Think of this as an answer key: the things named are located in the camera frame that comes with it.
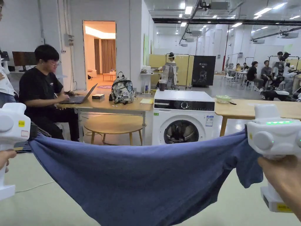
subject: blue fabric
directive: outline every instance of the blue fabric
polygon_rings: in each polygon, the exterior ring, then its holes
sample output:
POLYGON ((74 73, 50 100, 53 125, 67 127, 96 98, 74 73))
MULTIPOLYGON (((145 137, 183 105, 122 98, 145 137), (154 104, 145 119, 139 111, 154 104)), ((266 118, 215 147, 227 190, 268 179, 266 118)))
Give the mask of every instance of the blue fabric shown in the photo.
POLYGON ((50 176, 101 226, 168 226, 217 201, 233 168, 248 188, 263 180, 244 131, 161 146, 97 146, 39 136, 30 141, 50 176))

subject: black poster board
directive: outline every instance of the black poster board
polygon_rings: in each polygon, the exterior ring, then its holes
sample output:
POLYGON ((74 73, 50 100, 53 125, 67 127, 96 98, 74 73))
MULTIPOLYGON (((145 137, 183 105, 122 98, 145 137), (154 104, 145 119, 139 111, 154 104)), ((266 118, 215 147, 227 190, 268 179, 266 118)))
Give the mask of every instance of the black poster board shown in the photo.
POLYGON ((212 86, 216 56, 194 56, 192 86, 212 86))

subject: washing machine control panel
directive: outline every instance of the washing machine control panel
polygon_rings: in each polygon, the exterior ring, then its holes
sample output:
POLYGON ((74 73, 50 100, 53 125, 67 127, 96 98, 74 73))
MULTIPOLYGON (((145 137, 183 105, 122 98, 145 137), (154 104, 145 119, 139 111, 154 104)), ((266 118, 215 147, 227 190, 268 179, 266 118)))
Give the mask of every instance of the washing machine control panel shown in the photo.
POLYGON ((192 111, 214 111, 215 102, 182 101, 182 100, 160 100, 155 99, 154 108, 192 110, 192 111))

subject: green led light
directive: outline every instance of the green led light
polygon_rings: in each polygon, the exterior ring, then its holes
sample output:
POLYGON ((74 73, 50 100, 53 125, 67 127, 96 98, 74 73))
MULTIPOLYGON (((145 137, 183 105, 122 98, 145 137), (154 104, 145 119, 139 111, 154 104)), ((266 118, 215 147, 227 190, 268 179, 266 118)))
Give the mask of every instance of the green led light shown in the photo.
POLYGON ((293 122, 294 121, 280 121, 280 122, 267 122, 267 124, 289 124, 293 122))

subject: black t-shirt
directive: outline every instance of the black t-shirt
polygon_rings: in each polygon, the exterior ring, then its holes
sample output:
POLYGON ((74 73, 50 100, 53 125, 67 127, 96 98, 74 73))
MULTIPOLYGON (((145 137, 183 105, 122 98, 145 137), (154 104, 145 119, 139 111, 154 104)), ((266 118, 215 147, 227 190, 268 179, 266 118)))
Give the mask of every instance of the black t-shirt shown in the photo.
POLYGON ((247 73, 247 79, 249 81, 253 81, 254 78, 255 78, 255 74, 257 74, 257 69, 256 67, 252 66, 249 70, 248 70, 248 73, 247 73))
MULTIPOLYGON (((54 99, 55 93, 60 93, 63 85, 58 81, 54 73, 44 75, 37 68, 32 68, 24 73, 20 79, 19 99, 21 103, 28 100, 50 100, 54 99)), ((26 114, 40 114, 49 111, 54 105, 35 108, 27 107, 26 114)))

